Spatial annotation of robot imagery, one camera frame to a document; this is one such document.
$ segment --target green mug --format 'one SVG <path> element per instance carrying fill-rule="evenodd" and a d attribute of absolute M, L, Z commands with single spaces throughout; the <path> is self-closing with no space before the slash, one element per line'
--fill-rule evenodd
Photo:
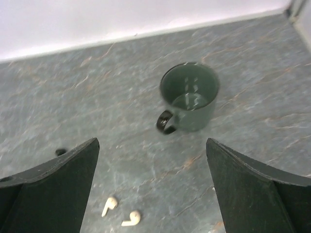
<path fill-rule="evenodd" d="M 156 127 L 164 134 L 177 128 L 193 132 L 204 128 L 212 117 L 219 80 L 215 71 L 203 64 L 186 62 L 167 71 L 160 83 L 160 92 L 167 110 Z M 173 119 L 171 126 L 166 127 Z"/>

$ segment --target earbud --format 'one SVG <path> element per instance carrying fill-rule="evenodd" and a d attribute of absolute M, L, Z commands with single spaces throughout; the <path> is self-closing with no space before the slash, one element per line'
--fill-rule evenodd
<path fill-rule="evenodd" d="M 123 221 L 121 226 L 127 227 L 127 226 L 135 226 L 140 221 L 140 213 L 138 211 L 133 211 L 130 213 L 130 221 Z"/>
<path fill-rule="evenodd" d="M 106 216 L 108 209 L 113 210 L 114 208 L 117 207 L 117 205 L 118 205 L 117 199 L 115 199 L 114 197 L 109 197 L 104 206 L 102 217 Z"/>

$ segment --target mug handle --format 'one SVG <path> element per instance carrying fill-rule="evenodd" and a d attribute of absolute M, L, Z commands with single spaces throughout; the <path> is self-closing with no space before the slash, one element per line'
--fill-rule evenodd
<path fill-rule="evenodd" d="M 170 126 L 167 129 L 165 128 L 167 122 L 169 122 L 169 120 L 173 117 L 173 114 L 168 111 L 165 110 L 158 118 L 157 122 L 156 122 L 156 127 L 157 129 L 163 133 L 163 134 L 170 134 L 173 133 L 176 128 L 174 126 Z"/>

